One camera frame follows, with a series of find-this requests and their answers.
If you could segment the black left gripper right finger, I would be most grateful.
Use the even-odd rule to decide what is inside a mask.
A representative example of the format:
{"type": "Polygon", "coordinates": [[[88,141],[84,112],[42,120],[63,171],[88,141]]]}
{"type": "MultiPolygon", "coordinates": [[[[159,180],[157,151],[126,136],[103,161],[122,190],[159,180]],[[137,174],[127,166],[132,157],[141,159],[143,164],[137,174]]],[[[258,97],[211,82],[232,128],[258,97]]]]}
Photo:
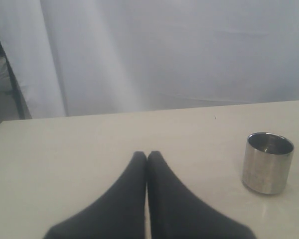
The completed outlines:
{"type": "Polygon", "coordinates": [[[153,239],[254,239],[252,230],[194,195],[170,169],[162,154],[147,160],[147,186],[153,239]]]}

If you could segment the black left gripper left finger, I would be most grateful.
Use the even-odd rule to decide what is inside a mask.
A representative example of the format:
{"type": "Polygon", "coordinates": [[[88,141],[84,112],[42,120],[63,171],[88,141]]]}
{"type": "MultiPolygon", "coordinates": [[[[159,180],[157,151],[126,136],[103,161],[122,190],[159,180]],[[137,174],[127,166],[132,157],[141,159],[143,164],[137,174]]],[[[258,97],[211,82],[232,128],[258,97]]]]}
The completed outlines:
{"type": "Polygon", "coordinates": [[[46,239],[144,239],[147,157],[137,151],[94,203],[50,228],[46,239]]]}

